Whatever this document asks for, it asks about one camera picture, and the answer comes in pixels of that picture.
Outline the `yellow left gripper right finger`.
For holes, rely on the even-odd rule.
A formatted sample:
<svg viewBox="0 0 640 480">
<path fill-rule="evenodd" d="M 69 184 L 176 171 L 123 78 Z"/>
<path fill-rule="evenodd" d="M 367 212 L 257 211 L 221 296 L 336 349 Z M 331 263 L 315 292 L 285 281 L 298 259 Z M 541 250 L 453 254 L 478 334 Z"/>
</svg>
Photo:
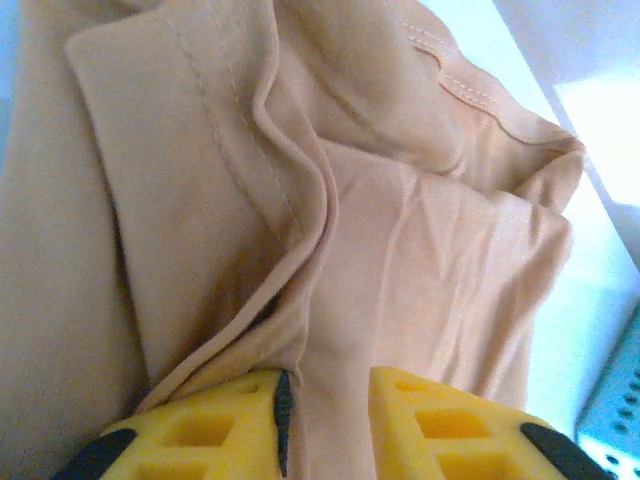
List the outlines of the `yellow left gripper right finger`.
<svg viewBox="0 0 640 480">
<path fill-rule="evenodd" d="M 615 480 L 543 420 L 393 367 L 368 409 L 377 480 Z"/>
</svg>

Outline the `light blue plastic basket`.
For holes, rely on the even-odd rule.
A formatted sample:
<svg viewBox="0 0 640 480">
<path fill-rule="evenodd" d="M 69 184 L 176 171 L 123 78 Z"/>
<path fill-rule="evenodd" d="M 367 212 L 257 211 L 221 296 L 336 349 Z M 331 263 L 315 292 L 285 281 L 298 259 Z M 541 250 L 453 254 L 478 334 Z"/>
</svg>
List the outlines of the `light blue plastic basket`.
<svg viewBox="0 0 640 480">
<path fill-rule="evenodd" d="M 613 480 L 640 480 L 640 304 L 582 411 L 576 440 Z"/>
</svg>

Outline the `tan printed t-shirt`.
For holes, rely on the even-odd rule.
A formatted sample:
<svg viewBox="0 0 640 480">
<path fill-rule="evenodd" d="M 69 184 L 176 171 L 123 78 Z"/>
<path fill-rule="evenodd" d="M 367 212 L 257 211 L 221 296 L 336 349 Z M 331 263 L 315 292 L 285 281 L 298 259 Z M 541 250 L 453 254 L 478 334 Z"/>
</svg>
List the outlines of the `tan printed t-shirt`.
<svg viewBox="0 0 640 480">
<path fill-rule="evenodd" d="M 21 0 L 0 174 L 0 480 L 275 367 L 293 480 L 375 480 L 375 365 L 512 407 L 573 135 L 418 0 Z"/>
</svg>

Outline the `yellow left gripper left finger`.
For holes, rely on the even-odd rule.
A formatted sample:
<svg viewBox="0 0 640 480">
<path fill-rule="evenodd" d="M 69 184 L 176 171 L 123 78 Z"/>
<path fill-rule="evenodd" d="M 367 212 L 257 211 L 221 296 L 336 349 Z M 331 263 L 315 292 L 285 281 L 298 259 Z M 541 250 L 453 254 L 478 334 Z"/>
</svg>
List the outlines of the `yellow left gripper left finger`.
<svg viewBox="0 0 640 480">
<path fill-rule="evenodd" d="M 286 480 L 287 372 L 255 371 L 121 420 L 52 480 Z"/>
</svg>

